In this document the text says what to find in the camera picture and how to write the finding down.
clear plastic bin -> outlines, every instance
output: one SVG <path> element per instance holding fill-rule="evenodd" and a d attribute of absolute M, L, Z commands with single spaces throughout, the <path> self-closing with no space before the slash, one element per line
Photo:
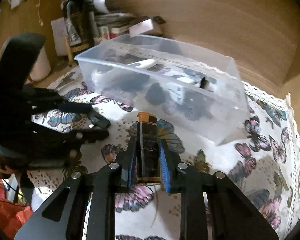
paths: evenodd
<path fill-rule="evenodd" d="M 147 70 L 128 64 L 154 59 Z M 77 55 L 88 89 L 197 133 L 217 145 L 238 139 L 248 117 L 235 61 L 192 44 L 128 34 Z M 209 88 L 177 80 L 187 77 Z"/>

orange fabric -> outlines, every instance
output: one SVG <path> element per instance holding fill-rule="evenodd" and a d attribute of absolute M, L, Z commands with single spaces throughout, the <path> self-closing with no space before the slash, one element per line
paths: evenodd
<path fill-rule="evenodd" d="M 30 207 L 0 199 L 0 228 L 9 239 L 14 239 L 17 231 L 32 214 Z"/>

butterfly tablecloth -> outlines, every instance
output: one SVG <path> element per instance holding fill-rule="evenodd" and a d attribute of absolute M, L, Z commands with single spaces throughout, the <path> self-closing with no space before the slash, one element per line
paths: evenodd
<path fill-rule="evenodd" d="M 82 146 L 82 155 L 74 169 L 28 171 L 40 198 L 39 205 L 74 170 L 92 173 L 113 162 L 125 150 L 129 138 L 137 134 L 138 110 L 88 90 L 78 67 L 49 88 L 57 89 L 70 101 L 97 107 L 111 120 L 111 126 L 109 138 Z M 158 136 L 167 139 L 170 150 L 178 153 L 182 161 L 200 171 L 226 173 L 283 239 L 300 218 L 300 141 L 290 96 L 277 99 L 247 83 L 244 88 L 250 111 L 250 118 L 242 124 L 249 135 L 246 139 L 216 147 L 206 138 L 160 117 Z M 62 132 L 87 128 L 90 124 L 84 115 L 58 110 L 38 114 L 34 122 Z M 180 208 L 180 194 L 168 195 L 161 186 L 136 186 L 129 194 L 117 194 L 116 239 L 179 239 Z"/>

silver screw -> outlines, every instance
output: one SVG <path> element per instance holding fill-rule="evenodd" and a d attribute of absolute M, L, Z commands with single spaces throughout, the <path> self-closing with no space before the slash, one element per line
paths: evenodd
<path fill-rule="evenodd" d="M 119 168 L 119 164 L 118 163 L 110 163 L 109 168 L 111 170 L 115 170 L 115 169 Z"/>
<path fill-rule="evenodd" d="M 218 179 L 223 179 L 225 177 L 225 174 L 221 171 L 216 172 L 216 177 Z"/>
<path fill-rule="evenodd" d="M 186 163 L 179 163 L 178 168 L 181 170 L 185 170 L 186 168 L 188 168 L 188 165 Z"/>
<path fill-rule="evenodd" d="M 83 137 L 83 134 L 81 132 L 79 132 L 79 133 L 77 133 L 76 137 L 77 137 L 77 139 L 80 140 Z"/>
<path fill-rule="evenodd" d="M 73 179 L 78 179 L 78 178 L 80 178 L 80 176 L 81 176 L 81 173 L 78 171 L 75 171 L 71 174 L 71 178 L 73 178 Z"/>

wine bottle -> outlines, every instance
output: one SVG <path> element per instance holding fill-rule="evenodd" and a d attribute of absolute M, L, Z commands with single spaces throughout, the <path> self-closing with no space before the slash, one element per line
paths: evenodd
<path fill-rule="evenodd" d="M 93 45 L 88 13 L 83 0 L 67 0 L 63 6 L 71 52 L 77 55 Z"/>

